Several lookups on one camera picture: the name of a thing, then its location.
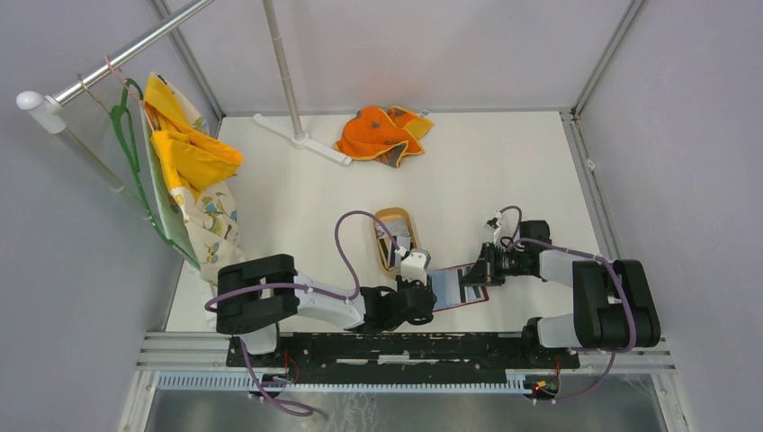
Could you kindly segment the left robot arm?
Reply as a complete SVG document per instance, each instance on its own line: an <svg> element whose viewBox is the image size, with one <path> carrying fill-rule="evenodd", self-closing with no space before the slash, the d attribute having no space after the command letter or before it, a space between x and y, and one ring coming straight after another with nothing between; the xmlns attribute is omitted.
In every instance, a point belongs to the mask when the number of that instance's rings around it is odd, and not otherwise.
<svg viewBox="0 0 763 432"><path fill-rule="evenodd" d="M279 324L293 316L359 334L431 322L436 296L428 263L428 255L415 249L403 257L396 287L350 291L306 276L290 255L267 256L220 269L219 294L204 309L215 315L217 332L230 336L259 365L272 366L283 354Z"/></svg>

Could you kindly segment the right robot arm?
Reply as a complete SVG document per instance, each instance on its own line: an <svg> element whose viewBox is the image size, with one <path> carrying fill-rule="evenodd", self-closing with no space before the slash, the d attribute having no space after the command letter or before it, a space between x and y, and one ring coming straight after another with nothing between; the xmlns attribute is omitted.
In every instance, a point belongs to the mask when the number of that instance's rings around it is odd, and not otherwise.
<svg viewBox="0 0 763 432"><path fill-rule="evenodd" d="M571 289L570 313L529 320L526 327L531 336L519 344L527 365L546 365L556 348L627 352L660 342L660 320L640 261L609 261L555 246L544 220L519 223L518 234L506 246L499 241L484 243L460 283L500 286L509 277L534 276Z"/></svg>

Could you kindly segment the red leather card holder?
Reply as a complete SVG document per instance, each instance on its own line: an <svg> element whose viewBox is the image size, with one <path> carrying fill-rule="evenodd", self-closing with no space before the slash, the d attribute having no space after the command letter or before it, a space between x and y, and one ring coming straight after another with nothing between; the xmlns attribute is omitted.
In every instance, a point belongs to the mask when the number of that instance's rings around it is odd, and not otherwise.
<svg viewBox="0 0 763 432"><path fill-rule="evenodd" d="M443 269L435 270L434 272L429 274L431 276L432 291L436 297L435 306L433 308L434 312L448 311L448 310L460 308L462 306L469 306L469 305L473 305L477 303L487 302L487 301L481 301L481 302L476 302L471 304L460 304L459 286L457 281L457 270L464 267L469 267L471 270L472 265L458 265L458 266L443 268Z"/></svg>

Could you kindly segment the white card black stripe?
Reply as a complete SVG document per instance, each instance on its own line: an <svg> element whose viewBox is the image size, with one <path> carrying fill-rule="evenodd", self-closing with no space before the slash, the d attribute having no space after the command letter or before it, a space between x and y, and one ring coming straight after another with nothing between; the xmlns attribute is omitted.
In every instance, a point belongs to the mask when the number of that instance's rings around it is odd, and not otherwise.
<svg viewBox="0 0 763 432"><path fill-rule="evenodd" d="M489 297L486 293L486 289L483 286L467 285L463 281L464 275L469 270L469 267L464 267L457 270L460 304L471 304L487 301Z"/></svg>

